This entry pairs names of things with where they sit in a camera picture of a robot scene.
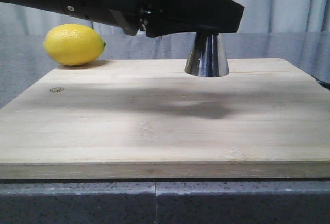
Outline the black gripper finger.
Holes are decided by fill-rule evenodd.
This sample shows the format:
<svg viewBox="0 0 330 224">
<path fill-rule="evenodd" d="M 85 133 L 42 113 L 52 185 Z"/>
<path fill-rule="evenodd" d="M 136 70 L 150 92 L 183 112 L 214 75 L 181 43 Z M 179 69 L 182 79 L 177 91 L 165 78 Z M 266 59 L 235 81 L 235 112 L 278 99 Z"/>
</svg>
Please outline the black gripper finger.
<svg viewBox="0 0 330 224">
<path fill-rule="evenodd" d="M 148 37 L 238 31 L 244 6 L 234 0 L 144 0 L 141 27 Z"/>
</svg>

